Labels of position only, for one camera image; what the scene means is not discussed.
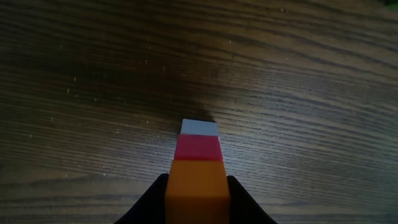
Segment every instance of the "red block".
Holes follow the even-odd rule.
[[[220,140],[218,136],[180,134],[174,159],[222,161]]]

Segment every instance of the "dark wood tabletop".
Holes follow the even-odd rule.
[[[183,118],[278,223],[398,223],[398,11],[1,0],[0,223],[112,223]]]

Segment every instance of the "block tower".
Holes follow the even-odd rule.
[[[229,223],[231,196],[216,123],[184,119],[165,193],[166,224]]]

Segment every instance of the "orange block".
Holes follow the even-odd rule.
[[[230,203],[223,161],[173,160],[165,194],[166,224],[228,224]]]

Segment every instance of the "gray block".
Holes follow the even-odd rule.
[[[218,136],[217,123],[183,119],[180,134]]]

